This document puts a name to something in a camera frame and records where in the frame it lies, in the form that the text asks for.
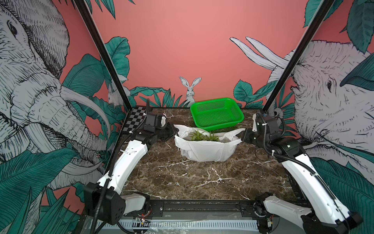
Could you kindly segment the yellow pineapple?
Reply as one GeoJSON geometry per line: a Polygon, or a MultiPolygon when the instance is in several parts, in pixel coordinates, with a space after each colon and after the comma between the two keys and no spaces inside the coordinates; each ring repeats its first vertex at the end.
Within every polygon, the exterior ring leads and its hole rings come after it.
{"type": "Polygon", "coordinates": [[[198,130],[195,130],[194,132],[189,134],[190,140],[191,141],[203,141],[206,140],[206,136],[199,132],[198,130]]]}

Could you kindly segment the white plastic bag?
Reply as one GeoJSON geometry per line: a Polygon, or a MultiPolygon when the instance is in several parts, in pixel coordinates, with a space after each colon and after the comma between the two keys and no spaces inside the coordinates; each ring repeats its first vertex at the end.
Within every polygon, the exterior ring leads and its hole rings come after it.
{"type": "Polygon", "coordinates": [[[228,160],[234,154],[237,145],[242,143],[237,135],[245,130],[239,128],[230,132],[211,134],[203,129],[185,125],[175,125],[175,128],[178,129],[174,138],[176,147],[182,156],[196,162],[224,162],[228,160]],[[207,137],[215,136],[218,141],[193,141],[192,135],[196,132],[207,137]]]}

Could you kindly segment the green pineapple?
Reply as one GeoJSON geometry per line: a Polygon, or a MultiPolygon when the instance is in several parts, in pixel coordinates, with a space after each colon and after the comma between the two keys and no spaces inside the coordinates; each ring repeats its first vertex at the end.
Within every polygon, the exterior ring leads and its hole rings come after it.
{"type": "Polygon", "coordinates": [[[207,141],[215,141],[215,142],[220,141],[220,140],[219,140],[219,137],[216,136],[216,135],[214,135],[214,134],[212,134],[212,133],[209,133],[209,135],[206,136],[206,140],[207,140],[207,141]]]}

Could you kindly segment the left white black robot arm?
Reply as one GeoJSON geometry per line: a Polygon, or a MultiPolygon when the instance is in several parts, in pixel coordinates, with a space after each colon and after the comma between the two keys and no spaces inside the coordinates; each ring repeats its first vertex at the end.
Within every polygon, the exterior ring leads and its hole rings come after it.
{"type": "Polygon", "coordinates": [[[130,131],[127,148],[118,160],[96,183],[90,182],[84,188],[85,208],[93,219],[93,228],[98,221],[115,225],[124,214],[149,209],[145,194],[135,192],[122,198],[122,189],[151,146],[157,141],[167,141],[176,133],[177,129],[165,115],[154,112],[145,114],[140,126],[130,131]]]}

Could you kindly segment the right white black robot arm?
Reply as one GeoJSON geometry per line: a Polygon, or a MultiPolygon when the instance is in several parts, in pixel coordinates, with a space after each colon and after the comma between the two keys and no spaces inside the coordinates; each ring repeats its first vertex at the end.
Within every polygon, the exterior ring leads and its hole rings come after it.
{"type": "Polygon", "coordinates": [[[363,223],[362,216],[350,211],[331,191],[313,167],[310,157],[294,138],[284,136],[276,117],[258,112],[253,115],[252,129],[246,129],[242,142],[263,148],[294,179],[310,207],[282,200],[266,192],[255,198],[254,214],[261,219],[259,232],[274,230],[271,216],[279,216],[302,228],[307,234],[348,234],[363,223]]]}

